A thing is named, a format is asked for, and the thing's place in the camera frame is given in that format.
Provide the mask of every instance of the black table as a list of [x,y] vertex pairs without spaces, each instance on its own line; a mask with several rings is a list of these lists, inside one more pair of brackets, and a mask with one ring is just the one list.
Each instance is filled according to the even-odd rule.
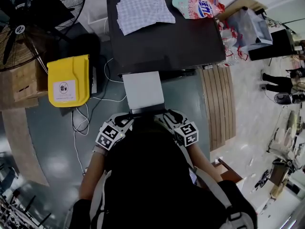
[[297,54],[294,48],[295,42],[288,30],[273,32],[271,36],[272,45],[249,51],[252,61]]
[[224,45],[215,19],[187,20],[165,0],[176,24],[156,23],[126,36],[118,23],[116,5],[107,0],[112,51],[118,74],[179,71],[225,60]]

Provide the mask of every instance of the shoe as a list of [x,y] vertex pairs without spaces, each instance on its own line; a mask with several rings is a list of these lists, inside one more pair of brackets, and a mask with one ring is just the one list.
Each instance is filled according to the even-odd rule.
[[263,74],[265,74],[264,73],[264,70],[261,70],[261,81],[263,82],[264,80],[263,80]]
[[261,88],[261,90],[266,91],[266,84],[261,84],[260,88]]

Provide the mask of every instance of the dark tabletop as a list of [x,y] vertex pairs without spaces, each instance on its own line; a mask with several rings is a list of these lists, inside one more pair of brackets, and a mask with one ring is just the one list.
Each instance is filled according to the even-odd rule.
[[190,69],[225,60],[215,19],[187,20],[165,0],[175,24],[158,22],[123,35],[117,19],[120,0],[107,0],[109,30],[119,74]]

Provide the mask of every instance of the white tile floor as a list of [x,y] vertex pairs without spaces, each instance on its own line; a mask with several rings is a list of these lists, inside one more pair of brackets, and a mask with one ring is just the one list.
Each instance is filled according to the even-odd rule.
[[266,152],[276,126],[287,122],[291,109],[276,104],[273,92],[260,90],[261,70],[273,76],[287,76],[292,69],[290,58],[273,58],[253,62],[240,62],[231,66],[236,106],[236,136],[225,146],[211,152],[211,161],[223,157],[232,169],[245,179],[243,195],[255,204],[256,192],[251,193],[261,175],[272,167],[275,157]]

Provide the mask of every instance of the wooden panel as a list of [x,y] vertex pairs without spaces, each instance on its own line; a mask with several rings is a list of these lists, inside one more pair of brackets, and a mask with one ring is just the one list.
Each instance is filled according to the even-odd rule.
[[216,82],[217,96],[218,96],[218,104],[219,104],[219,117],[220,117],[220,133],[221,133],[221,144],[220,146],[225,145],[225,122],[224,122],[224,99],[223,93],[221,89],[220,76],[218,72],[218,66],[213,66],[214,77]]
[[204,82],[207,92],[207,99],[208,105],[210,110],[210,120],[211,120],[211,141],[210,141],[210,150],[214,150],[217,148],[217,135],[216,135],[216,120],[215,120],[215,113],[214,113],[214,101],[213,101],[213,94],[212,94],[212,87],[210,76],[207,70],[203,70]]
[[230,138],[229,134],[229,110],[228,110],[228,100],[227,100],[227,92],[225,89],[225,82],[224,82],[224,68],[218,68],[221,89],[223,93],[223,100],[224,100],[224,125],[225,125],[225,139],[228,140]]
[[215,162],[212,163],[214,167],[218,166],[224,166],[227,171],[220,174],[223,180],[233,181],[234,183],[237,183],[242,180],[241,176],[237,174],[231,167],[229,167],[223,160],[218,159],[218,164],[215,164]]
[[209,127],[209,135],[210,135],[210,146],[212,146],[212,131],[211,131],[211,118],[210,118],[210,107],[209,107],[209,101],[208,101],[208,93],[206,91],[206,85],[203,75],[203,69],[198,69],[201,82],[202,82],[202,88],[203,88],[203,94],[204,94],[204,102],[205,102],[205,109],[206,109],[206,118],[208,120],[208,127]]
[[227,74],[228,74],[230,95],[231,95],[233,136],[236,136],[236,111],[235,111],[235,98],[234,98],[233,82],[232,82],[230,67],[226,67],[226,70],[227,70]]
[[208,70],[211,82],[211,89],[213,94],[213,102],[214,102],[214,114],[215,114],[215,124],[216,124],[216,137],[217,137],[217,147],[221,146],[221,128],[220,128],[220,114],[219,114],[219,103],[218,103],[218,95],[216,88],[216,81],[213,69]]
[[227,101],[228,101],[229,138],[232,138],[233,137],[232,101],[231,101],[231,92],[230,92],[228,72],[227,72],[226,68],[224,68],[224,84],[225,84],[225,91],[227,92]]

